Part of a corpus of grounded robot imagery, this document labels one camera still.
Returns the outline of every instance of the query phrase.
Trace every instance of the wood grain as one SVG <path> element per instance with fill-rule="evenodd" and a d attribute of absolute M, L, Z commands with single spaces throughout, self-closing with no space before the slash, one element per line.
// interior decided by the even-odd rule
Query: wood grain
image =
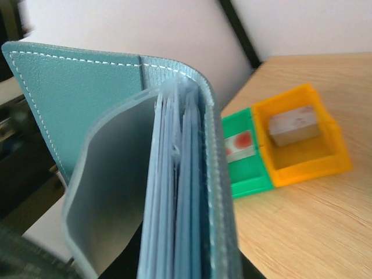
<path fill-rule="evenodd" d="M 269 59 L 222 116 L 311 83 L 354 171 L 235 200 L 241 251 L 268 278 L 372 278 L 372 53 Z"/>

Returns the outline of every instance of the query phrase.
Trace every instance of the orange bin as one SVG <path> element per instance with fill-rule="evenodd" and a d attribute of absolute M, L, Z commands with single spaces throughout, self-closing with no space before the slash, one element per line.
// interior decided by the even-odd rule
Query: orange bin
<path fill-rule="evenodd" d="M 269 136 L 269 118 L 306 105 L 313 106 L 321 135 L 276 146 Z M 260 153 L 275 187 L 352 169 L 340 128 L 310 84 L 256 103 L 252 112 Z"/>

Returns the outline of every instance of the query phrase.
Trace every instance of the red circle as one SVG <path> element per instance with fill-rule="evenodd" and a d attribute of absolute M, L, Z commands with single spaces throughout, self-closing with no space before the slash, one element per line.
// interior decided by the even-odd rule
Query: red circle
<path fill-rule="evenodd" d="M 250 147 L 252 145 L 252 137 L 250 132 L 246 131 L 239 134 L 234 141 L 234 145 L 238 149 L 245 149 Z"/>

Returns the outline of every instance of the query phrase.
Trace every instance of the plastic bin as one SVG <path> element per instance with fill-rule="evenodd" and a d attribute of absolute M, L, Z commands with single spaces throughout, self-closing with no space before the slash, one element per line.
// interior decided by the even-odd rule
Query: plastic bin
<path fill-rule="evenodd" d="M 260 156 L 251 110 L 244 109 L 224 118 L 222 125 L 225 138 L 250 130 L 256 151 L 253 156 L 228 164 L 232 197 L 239 198 L 273 189 L 273 184 Z"/>
<path fill-rule="evenodd" d="M 277 147 L 269 136 L 269 118 L 306 105 L 313 106 L 321 135 Z M 259 102 L 252 107 L 252 112 L 262 159 L 275 187 L 352 168 L 340 128 L 310 84 Z"/>

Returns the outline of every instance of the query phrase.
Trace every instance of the card holder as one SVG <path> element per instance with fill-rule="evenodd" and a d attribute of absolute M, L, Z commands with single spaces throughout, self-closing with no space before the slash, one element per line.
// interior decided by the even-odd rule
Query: card holder
<path fill-rule="evenodd" d="M 197 83 L 202 278 L 242 277 L 220 110 L 203 75 L 168 59 L 27 42 L 7 42 L 2 52 L 68 183 L 63 228 L 87 278 L 114 261 L 142 222 L 156 87 L 180 77 Z"/>

